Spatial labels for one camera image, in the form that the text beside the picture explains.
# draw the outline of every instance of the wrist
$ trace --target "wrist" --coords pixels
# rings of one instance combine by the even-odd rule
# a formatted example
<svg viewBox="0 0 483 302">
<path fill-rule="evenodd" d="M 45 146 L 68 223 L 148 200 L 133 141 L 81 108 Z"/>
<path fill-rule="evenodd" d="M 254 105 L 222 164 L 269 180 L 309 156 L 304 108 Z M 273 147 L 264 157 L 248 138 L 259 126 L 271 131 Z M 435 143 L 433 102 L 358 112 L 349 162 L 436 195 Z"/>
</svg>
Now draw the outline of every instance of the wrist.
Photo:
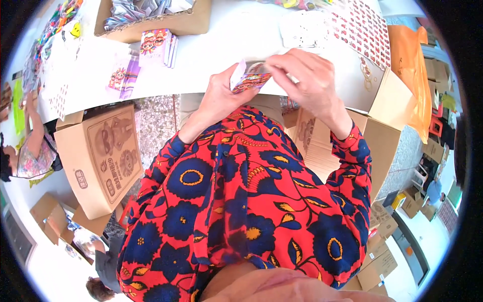
<svg viewBox="0 0 483 302">
<path fill-rule="evenodd" d="M 345 140 L 352 131 L 352 119 L 347 113 L 344 104 L 338 100 L 340 104 L 331 111 L 331 114 L 323 120 L 327 127 L 339 140 Z"/>
<path fill-rule="evenodd" d="M 209 126 L 206 125 L 206 120 L 199 110 L 197 110 L 191 114 L 186 124 L 179 130 L 178 137 L 183 143 L 192 144 Z"/>
</svg>

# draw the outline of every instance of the stool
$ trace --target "stool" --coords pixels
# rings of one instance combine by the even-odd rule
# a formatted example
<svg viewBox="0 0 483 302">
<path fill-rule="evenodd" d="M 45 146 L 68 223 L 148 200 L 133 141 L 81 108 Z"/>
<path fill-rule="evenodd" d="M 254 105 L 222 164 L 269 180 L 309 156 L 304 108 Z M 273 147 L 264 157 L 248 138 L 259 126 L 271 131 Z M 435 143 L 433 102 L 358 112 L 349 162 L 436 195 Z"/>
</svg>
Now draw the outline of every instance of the stool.
<svg viewBox="0 0 483 302">
<path fill-rule="evenodd" d="M 426 182 L 427 180 L 427 177 L 428 177 L 428 174 L 427 174 L 427 171 L 423 168 L 423 166 L 421 166 L 421 164 L 419 164 L 419 168 L 421 170 L 423 170 L 424 174 L 425 175 L 422 175 L 419 171 L 418 171 L 418 168 L 414 168 L 414 175 L 422 181 L 421 184 L 419 184 L 419 182 L 415 181 L 414 179 L 412 179 L 411 181 L 414 183 L 414 185 L 419 188 L 420 191 L 423 190 L 423 186 L 424 186 L 424 183 Z"/>
<path fill-rule="evenodd" d="M 436 117 L 432 116 L 431 123 L 429 124 L 429 133 L 433 133 L 434 135 L 441 137 L 442 132 L 443 132 L 443 123 L 440 120 L 438 120 Z"/>
<path fill-rule="evenodd" d="M 438 107 L 438 111 L 434 113 L 434 109 L 431 108 L 431 115 L 434 117 L 443 117 L 443 104 L 440 103 L 440 106 Z"/>
</svg>

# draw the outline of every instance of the black shirt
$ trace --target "black shirt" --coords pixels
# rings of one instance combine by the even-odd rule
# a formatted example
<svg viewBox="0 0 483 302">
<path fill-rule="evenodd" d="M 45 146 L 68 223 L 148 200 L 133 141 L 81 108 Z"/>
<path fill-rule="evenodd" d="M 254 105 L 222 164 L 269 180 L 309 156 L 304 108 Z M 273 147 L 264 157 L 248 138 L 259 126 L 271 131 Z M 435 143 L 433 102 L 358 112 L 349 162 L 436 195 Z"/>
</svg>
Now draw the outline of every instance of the black shirt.
<svg viewBox="0 0 483 302">
<path fill-rule="evenodd" d="M 121 250 L 122 238 L 109 239 L 109 251 L 106 254 L 96 251 L 96 271 L 105 286 L 115 293 L 121 293 L 121 286 L 116 276 L 117 258 Z"/>
</svg>

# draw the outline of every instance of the cartoon character card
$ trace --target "cartoon character card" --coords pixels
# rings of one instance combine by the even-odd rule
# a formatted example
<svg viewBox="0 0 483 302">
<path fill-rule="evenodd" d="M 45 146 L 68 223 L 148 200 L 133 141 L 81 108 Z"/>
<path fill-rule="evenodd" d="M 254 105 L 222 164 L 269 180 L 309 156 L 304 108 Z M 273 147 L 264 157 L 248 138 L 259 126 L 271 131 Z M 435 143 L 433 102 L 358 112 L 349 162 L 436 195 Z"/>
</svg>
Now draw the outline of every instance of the cartoon character card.
<svg viewBox="0 0 483 302">
<path fill-rule="evenodd" d="M 139 51 L 139 67 L 148 65 L 169 65 L 171 32 L 169 29 L 144 31 Z"/>
<path fill-rule="evenodd" d="M 262 88 L 263 85 L 271 78 L 271 75 L 265 68 L 264 63 L 264 60 L 241 60 L 230 78 L 231 92 L 237 94 L 247 89 Z"/>
</svg>

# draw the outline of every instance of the woman's left hand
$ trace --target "woman's left hand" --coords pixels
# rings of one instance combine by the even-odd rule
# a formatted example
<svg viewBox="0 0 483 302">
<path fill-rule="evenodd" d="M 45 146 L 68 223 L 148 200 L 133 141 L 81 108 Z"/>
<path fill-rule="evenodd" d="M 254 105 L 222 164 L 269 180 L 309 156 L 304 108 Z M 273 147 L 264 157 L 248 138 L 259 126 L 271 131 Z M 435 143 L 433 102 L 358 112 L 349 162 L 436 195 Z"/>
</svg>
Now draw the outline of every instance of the woman's left hand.
<svg viewBox="0 0 483 302">
<path fill-rule="evenodd" d="M 209 120 L 209 126 L 218 123 L 238 107 L 251 101 L 260 91 L 260 89 L 253 88 L 238 94 L 231 92 L 230 77 L 237 66 L 238 63 L 224 72 L 210 77 L 208 89 L 206 89 L 198 109 L 198 113 Z"/>
<path fill-rule="evenodd" d="M 198 110 L 189 117 L 178 133 L 181 141 L 191 144 L 209 126 L 218 123 L 258 94 L 260 89 L 256 88 L 238 94 L 231 92 L 230 77 L 237 66 L 238 63 L 224 72 L 210 77 L 208 88 Z"/>
</svg>

